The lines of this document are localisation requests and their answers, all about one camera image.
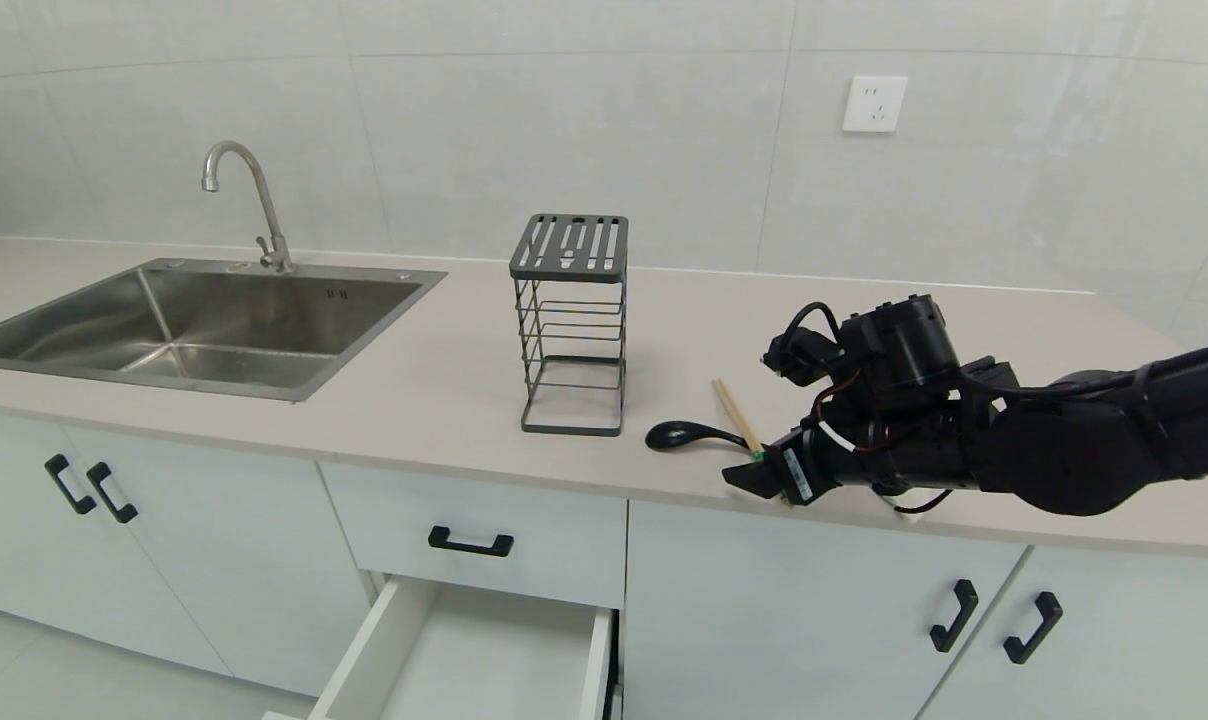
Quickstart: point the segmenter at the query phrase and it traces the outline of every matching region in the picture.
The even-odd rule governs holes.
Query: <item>robotic arm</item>
[[[813,310],[834,339],[802,327]],[[842,324],[813,302],[763,364],[796,387],[832,384],[762,460],[724,469],[759,497],[809,505],[848,484],[884,497],[965,488],[1098,515],[1149,483],[1208,475],[1208,347],[1023,388],[993,358],[959,365],[936,302],[912,295]]]

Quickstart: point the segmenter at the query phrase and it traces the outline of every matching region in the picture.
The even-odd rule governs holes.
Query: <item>floor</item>
[[[0,720],[261,720],[313,703],[0,612]]]

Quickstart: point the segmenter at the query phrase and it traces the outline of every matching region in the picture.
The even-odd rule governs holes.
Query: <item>electrical cord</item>
[[[835,341],[840,333],[840,323],[836,323],[836,314],[831,312],[831,306],[825,304],[825,302],[809,302],[805,307],[800,307],[800,312],[795,314],[795,318],[791,319],[791,324],[786,326],[784,336],[790,338],[791,333],[795,333],[796,329],[800,327],[800,324],[803,323],[805,319],[813,313],[813,310],[821,310],[823,315],[827,317],[827,325],[831,327],[831,341]]]
[[[951,488],[943,489],[933,500],[924,503],[924,505],[916,505],[914,507],[900,507],[898,505],[893,506],[893,512],[901,512],[901,515],[919,515],[920,512],[928,512],[937,505],[942,505],[942,500],[951,497]]]
[[[1061,400],[1062,397],[1075,397],[1080,395],[1090,395],[1094,391],[1105,391],[1107,389],[1115,389],[1120,387],[1129,387],[1133,384],[1136,373],[1133,370],[1128,372],[1113,374],[1110,378],[1103,378],[1100,381],[1088,381],[1081,383],[1061,383],[1057,387],[998,387],[997,384],[991,384],[985,381],[978,381],[974,378],[972,374],[965,372],[960,368],[960,383],[965,387],[972,389],[980,389],[981,391],[992,393],[1000,397],[1015,397],[1015,400]]]
[[[820,428],[821,431],[827,435],[827,437],[830,437],[834,442],[836,442],[837,446],[846,448],[846,451],[848,452],[888,451],[889,448],[895,447],[898,446],[898,443],[902,442],[906,437],[910,436],[910,434],[916,432],[916,430],[919,430],[919,428],[918,426],[911,428],[910,430],[906,430],[906,432],[898,434],[896,437],[884,439],[883,442],[879,442],[870,447],[859,447],[855,446],[849,439],[846,439],[841,436],[840,432],[836,432],[836,430],[834,430],[834,428],[831,428],[831,425],[829,425],[827,422],[821,418],[821,406],[824,405],[825,401],[827,401],[827,397],[831,397],[835,393],[842,391],[842,389],[850,387],[850,384],[856,381],[856,376],[860,373],[861,370],[855,370],[854,374],[848,374],[848,378],[846,381],[834,384],[832,387],[825,388],[823,389],[823,391],[819,391],[818,397],[815,397],[815,400],[813,401],[813,414],[815,416],[815,418],[818,418],[818,428]],[[901,512],[901,515],[919,515],[920,512],[928,512],[929,510],[934,510],[934,507],[936,507],[937,505],[942,505],[942,500],[946,500],[947,497],[951,497],[951,488],[943,489],[933,500],[924,503],[924,505],[914,507],[902,507],[900,505],[895,505],[893,506],[893,511]]]

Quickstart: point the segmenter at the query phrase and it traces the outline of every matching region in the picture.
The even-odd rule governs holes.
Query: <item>drawer handle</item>
[[[956,599],[960,602],[960,614],[956,615],[951,629],[943,628],[942,625],[934,625],[928,632],[929,637],[933,638],[933,646],[939,652],[951,652],[957,639],[960,638],[960,633],[964,632],[964,626],[969,625],[969,619],[972,619],[972,611],[978,609],[978,592],[968,579],[957,580]]]
[[[431,547],[439,547],[440,550],[455,550],[458,552],[474,552],[476,554],[490,554],[494,557],[505,557],[511,554],[511,546],[516,542],[516,538],[511,536],[498,536],[493,541],[493,546],[484,547],[482,544],[465,544],[465,542],[449,542],[449,534],[453,530],[445,526],[435,526],[431,528],[430,536],[426,536],[426,542]]]
[[[1038,606],[1039,616],[1043,619],[1035,628],[1035,634],[1030,635],[1026,644],[1016,635],[1007,635],[1005,639],[1005,652],[1007,652],[1007,660],[1011,660],[1012,664],[1026,664],[1026,661],[1030,660],[1030,654],[1035,652],[1035,648],[1039,648],[1039,643],[1049,637],[1049,631],[1053,628],[1053,625],[1062,620],[1062,605],[1053,593],[1039,593],[1039,597],[1035,598],[1035,606]]]
[[[60,471],[66,468],[70,468],[70,461],[66,460],[66,457],[60,454],[60,452],[57,455],[52,455],[45,463],[45,471],[48,474],[48,477],[52,478],[57,489],[60,489],[60,494],[66,499],[66,503],[70,503],[70,507],[72,507],[76,515],[85,515],[93,507],[97,507],[97,500],[93,500],[93,498],[88,495],[75,500],[75,497],[70,495],[70,490],[66,489],[66,483],[60,481]]]
[[[106,504],[106,510],[110,510],[111,515],[115,516],[116,523],[127,526],[129,519],[137,518],[137,507],[133,507],[133,503],[126,503],[123,507],[116,506],[111,497],[106,495],[105,489],[101,488],[101,482],[111,477],[111,469],[105,461],[99,461],[89,468],[86,475],[88,475],[88,483],[97,490],[97,495],[100,495],[101,501]]]

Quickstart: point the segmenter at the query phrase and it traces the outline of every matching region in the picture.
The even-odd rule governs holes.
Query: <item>metal rack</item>
[[[626,217],[610,215],[540,213],[528,220],[511,259],[527,390],[519,426],[525,432],[622,432],[627,230]],[[606,405],[608,413],[591,420],[532,419],[540,403],[552,401],[575,410]]]

